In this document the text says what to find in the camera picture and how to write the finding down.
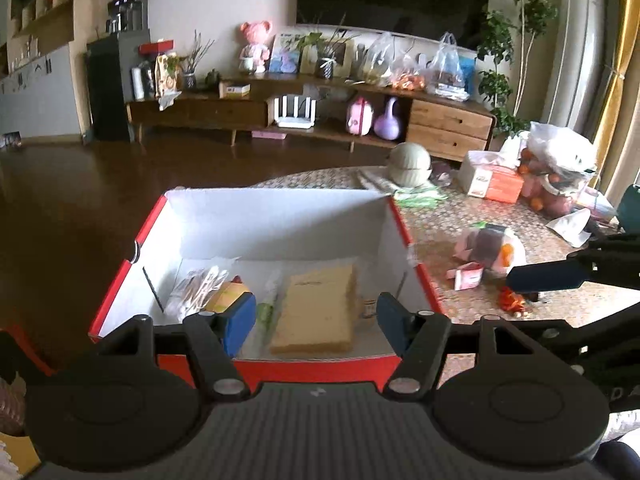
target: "plant pot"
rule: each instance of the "plant pot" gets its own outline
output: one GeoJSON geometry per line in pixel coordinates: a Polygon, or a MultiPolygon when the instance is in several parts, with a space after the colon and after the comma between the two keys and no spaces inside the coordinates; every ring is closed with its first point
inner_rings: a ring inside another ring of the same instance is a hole
{"type": "Polygon", "coordinates": [[[196,75],[193,72],[182,73],[182,90],[185,92],[196,90],[196,75]]]}
{"type": "Polygon", "coordinates": [[[334,76],[335,55],[327,52],[318,52],[316,61],[316,77],[331,79],[334,76]]]}

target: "pink box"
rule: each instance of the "pink box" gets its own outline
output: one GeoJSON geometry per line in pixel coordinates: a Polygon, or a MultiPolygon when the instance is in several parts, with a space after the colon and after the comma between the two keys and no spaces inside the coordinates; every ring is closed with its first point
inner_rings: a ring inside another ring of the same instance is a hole
{"type": "Polygon", "coordinates": [[[277,134],[276,132],[251,132],[251,136],[254,139],[276,139],[276,140],[284,140],[287,138],[287,134],[277,134]]]}

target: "curtain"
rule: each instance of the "curtain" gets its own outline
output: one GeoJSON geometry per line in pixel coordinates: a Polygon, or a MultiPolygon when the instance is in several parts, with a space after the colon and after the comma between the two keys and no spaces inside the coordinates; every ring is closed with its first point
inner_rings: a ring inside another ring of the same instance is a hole
{"type": "Polygon", "coordinates": [[[607,87],[600,120],[593,139],[596,147],[596,162],[601,169],[605,167],[607,155],[616,132],[623,99],[625,75],[636,46],[639,23],[640,0],[620,0],[616,54],[613,66],[609,67],[613,76],[610,78],[607,87]]]}
{"type": "Polygon", "coordinates": [[[600,190],[614,206],[618,206],[626,188],[638,177],[639,153],[640,41],[636,41],[633,56],[626,70],[618,121],[600,173],[600,190]]]}

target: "potted plant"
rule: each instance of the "potted plant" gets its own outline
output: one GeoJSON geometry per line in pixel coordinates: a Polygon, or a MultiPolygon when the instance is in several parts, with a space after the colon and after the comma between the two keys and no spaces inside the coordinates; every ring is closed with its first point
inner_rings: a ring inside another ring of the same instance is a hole
{"type": "Polygon", "coordinates": [[[193,31],[193,46],[191,47],[191,51],[188,56],[180,58],[184,69],[182,72],[182,88],[184,90],[196,89],[196,68],[213,44],[214,40],[209,40],[203,46],[202,34],[199,34],[197,30],[193,31]]]}
{"type": "Polygon", "coordinates": [[[527,81],[529,56],[536,38],[542,36],[550,20],[556,17],[558,9],[546,0],[513,0],[518,9],[518,24],[514,25],[503,13],[488,12],[481,32],[481,43],[478,47],[478,59],[486,56],[494,59],[493,70],[480,73],[479,92],[492,106],[492,113],[497,118],[495,133],[515,136],[521,130],[529,128],[529,121],[517,117],[522,103],[522,96],[527,81]],[[507,108],[507,101],[513,94],[509,79],[498,72],[498,65],[503,61],[509,64],[514,58],[513,32],[520,40],[518,87],[513,113],[507,108]]]}
{"type": "Polygon", "coordinates": [[[345,16],[340,20],[340,24],[335,27],[329,39],[322,37],[322,32],[315,30],[306,34],[298,41],[298,50],[302,53],[308,46],[315,47],[318,51],[318,61],[316,61],[316,77],[331,79],[334,76],[334,65],[341,49],[346,48],[349,40],[357,38],[358,34],[347,36],[348,30],[342,28],[345,16]]]}

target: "blue gripper pad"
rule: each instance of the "blue gripper pad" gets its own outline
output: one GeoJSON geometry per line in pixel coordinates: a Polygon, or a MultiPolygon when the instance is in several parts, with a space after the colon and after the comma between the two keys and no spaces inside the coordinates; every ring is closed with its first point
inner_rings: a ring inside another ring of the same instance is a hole
{"type": "Polygon", "coordinates": [[[229,357],[235,357],[255,324],[255,296],[245,292],[222,314],[224,323],[222,346],[229,357]]]}
{"type": "Polygon", "coordinates": [[[388,292],[378,296],[376,303],[378,326],[389,341],[391,348],[399,357],[409,348],[408,328],[412,315],[402,304],[388,292]]]}

